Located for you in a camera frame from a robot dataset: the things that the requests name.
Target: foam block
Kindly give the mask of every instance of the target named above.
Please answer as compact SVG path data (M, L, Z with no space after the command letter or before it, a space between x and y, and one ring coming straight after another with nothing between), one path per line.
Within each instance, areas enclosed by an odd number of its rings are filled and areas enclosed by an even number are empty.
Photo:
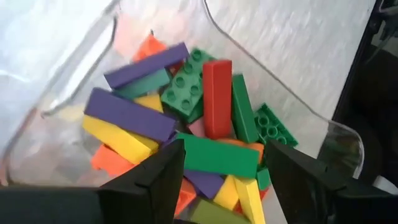
M243 212L251 223L266 224L257 181L255 179L235 178L235 186Z
M193 199L197 196L195 188L186 179L182 179L180 194L178 195L177 206L175 207L174 217L179 215Z
M178 133L185 144L184 168L255 178L259 152L191 134Z
M188 56L187 47L184 43L180 43L134 64L109 72L105 74L105 79L111 88L119 88L159 69L173 65Z
M127 100L133 100L135 97L157 90L169 82L170 76L166 72L166 69L163 68L121 88L117 88L114 92Z
M261 200L267 195L268 189L269 189L269 188L267 188L267 189L265 189L265 190L260 190L260 199L261 199ZM242 206L241 206L241 203L240 203L240 202L238 202L238 203L236 204L236 206L235 206L235 208L234 208L234 211L235 211L236 213L239 213L239 214L242 214L242 215L243 215L243 210L242 210Z
M192 134L204 138L205 136L205 127L203 125L203 117L197 119L194 123L188 125L188 129L192 132Z
M235 187L235 179L232 175L226 177L224 184L221 186L213 201L228 210L233 210L235 208L239 201L239 197Z
M232 61L212 60L203 64L205 133L211 139L231 133Z
M190 221L200 224L250 224L250 221L228 209L206 200L199 200Z
M132 57L132 60L137 62L148 56L166 50L166 45L158 41L152 34L149 34L147 38L140 45L137 53Z
M100 88L91 92L85 114L160 142L169 139L176 123L158 111L120 99Z
M105 170L111 176L119 176L135 167L104 144L95 152L91 165L94 169Z
M262 155L264 153L264 145L263 144L258 143L258 142L247 144L247 143L237 140L237 139L228 139L228 138L218 139L217 141L228 143L228 144L234 144L237 146L247 147L249 149L258 151L259 152L259 164L261 164Z
M207 198L213 198L224 183L220 175L209 172L184 170L184 176Z

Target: white surface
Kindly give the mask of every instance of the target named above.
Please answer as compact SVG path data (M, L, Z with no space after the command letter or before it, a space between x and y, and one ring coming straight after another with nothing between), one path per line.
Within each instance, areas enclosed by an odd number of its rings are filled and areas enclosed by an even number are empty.
M375 0L208 1L223 30L328 119L335 111L374 3ZM263 200L267 224L286 223L274 189L267 194Z

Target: lego stud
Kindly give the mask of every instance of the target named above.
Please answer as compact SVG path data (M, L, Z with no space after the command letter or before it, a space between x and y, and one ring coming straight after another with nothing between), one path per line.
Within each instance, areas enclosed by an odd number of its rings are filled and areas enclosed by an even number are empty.
M175 94L173 92L173 90L169 90L166 94L167 96L167 100L169 100L170 102L175 101Z
M278 129L275 128L274 126L268 127L267 134L269 137L274 138L278 135Z
M191 74L191 73L192 73L192 70L193 70L192 65L191 65L190 63L188 63L188 62L185 62L185 65L184 65L184 71L185 71L185 73Z
M269 118L267 116L259 116L256 118L256 123L259 124L260 127L265 127L269 124Z
M181 102L181 107L184 110L189 110L189 108L191 107L191 103L188 100L183 100Z
M194 50L192 52L192 58L194 61L199 61L201 59L201 52L200 50Z
M193 85L191 86L191 95L196 96L199 94L199 87Z
M287 144L286 138L283 136L278 137L276 140L282 144Z
M185 85L185 81L184 81L184 79L182 77L177 77L175 79L175 84L177 85L177 87L183 88L184 85Z

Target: rectangular block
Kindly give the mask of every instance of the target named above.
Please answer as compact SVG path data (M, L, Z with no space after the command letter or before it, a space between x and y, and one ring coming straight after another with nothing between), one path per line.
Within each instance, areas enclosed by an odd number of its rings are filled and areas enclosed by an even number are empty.
M203 117L197 119L194 123L188 125L188 129L200 138L205 138L205 127L203 125Z
M265 189L265 190L260 190L260 199L261 199L261 200L266 196L266 194L267 194L267 192L268 192L268 189L269 189L269 188L267 188L267 189ZM241 203L240 203L240 202L238 202L238 203L236 204L236 206L235 206L235 208L234 208L234 212L243 215L243 210L242 210L242 206L241 206Z
M232 61L213 60L203 64L205 133L219 139L231 133Z
M265 103L261 105L254 115L258 135L261 137L260 140L263 144L267 144L268 139L276 139L282 144L293 147L299 144Z
M105 79L111 88L120 88L159 69L173 65L188 56L187 47L184 43L180 43L136 63L109 72L105 74Z
M104 144L98 148L91 158L91 165L94 169L105 170L110 176L119 176L136 166Z
M184 170L184 176L209 199L217 194L224 183L220 175L209 172Z
M144 137L111 123L84 115L83 128L133 164L139 164L152 154L151 148L143 143L149 144Z
M180 112L187 119L203 96L202 66L215 58L193 49L184 66L177 72L162 95L162 102Z
M243 75L232 78L232 122L236 137L252 143L259 139Z
M235 186L243 212L251 223L266 224L257 181L255 179L235 178Z
M195 188L186 179L182 179L180 194L178 195L177 206L175 207L174 217L180 213L192 202L197 196Z
M213 201L231 211L235 208L239 201L239 197L235 187L235 179L232 175L226 177L224 184L221 186Z
M255 178L259 152L191 134L178 133L185 142L184 168Z
M200 224L250 224L241 215L202 199L196 205L190 221Z
M160 142L169 139L176 123L158 111L118 98L100 88L91 92L85 114Z
M227 144L234 144L236 146L242 146L242 147L246 147L246 148L258 151L259 152L259 164L261 164L262 155L264 153L264 145L263 144L257 143L257 142L247 144L243 141L240 141L237 139L229 139L229 138L222 138L222 139L218 139L217 141L227 143Z
M160 69L155 73L146 75L134 82L114 90L114 93L127 100L133 100L149 91L157 90L170 82L170 76L166 69Z
M259 184L260 190L265 190L271 184L271 179L269 177L268 168L263 167L257 171L256 175L257 183Z

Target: plastic bin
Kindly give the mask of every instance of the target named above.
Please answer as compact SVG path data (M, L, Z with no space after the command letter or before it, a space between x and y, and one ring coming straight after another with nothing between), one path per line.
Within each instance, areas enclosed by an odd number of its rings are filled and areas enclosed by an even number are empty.
M118 14L131 20L117 19ZM132 29L124 33L128 46L122 55L115 51L113 36L116 26L125 25ZM54 78L40 86L44 94L34 101L13 141L8 141L1 162L4 185L98 186L109 180L105 172L90 166L100 142L82 129L83 109L93 87L109 88L104 72L129 63L151 30L167 45L185 42L189 49L199 47L217 58L231 59L233 70L244 74L252 108L266 102L297 139L297 150L312 157L328 150L334 155L329 156L332 165L344 167L341 170L354 177L361 172L364 156L358 134L312 111L215 24L205 1L113 1L91 27Z

